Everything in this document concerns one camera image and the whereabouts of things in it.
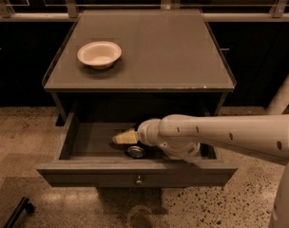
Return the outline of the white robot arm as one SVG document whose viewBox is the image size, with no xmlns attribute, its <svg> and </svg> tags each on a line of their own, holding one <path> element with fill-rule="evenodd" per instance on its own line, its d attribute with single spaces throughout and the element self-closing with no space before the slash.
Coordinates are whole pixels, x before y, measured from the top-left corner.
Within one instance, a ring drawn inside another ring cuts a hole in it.
<svg viewBox="0 0 289 228">
<path fill-rule="evenodd" d="M 192 162 L 202 143 L 270 162 L 285 162 L 268 228 L 289 228 L 289 74 L 259 116 L 192 117 L 180 114 L 142 122 L 113 137 L 116 144 L 157 146 Z"/>
</svg>

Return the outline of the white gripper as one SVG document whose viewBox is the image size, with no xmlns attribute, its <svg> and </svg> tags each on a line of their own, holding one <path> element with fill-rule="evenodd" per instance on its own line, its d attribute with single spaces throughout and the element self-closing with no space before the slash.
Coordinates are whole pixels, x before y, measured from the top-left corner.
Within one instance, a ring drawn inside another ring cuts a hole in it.
<svg viewBox="0 0 289 228">
<path fill-rule="evenodd" d="M 147 146 L 158 146 L 162 142 L 159 136 L 159 124 L 159 119 L 144 121 L 137 131 L 134 128 L 128 129 L 115 135 L 112 140 L 116 144 L 135 144 L 140 141 Z"/>
</svg>

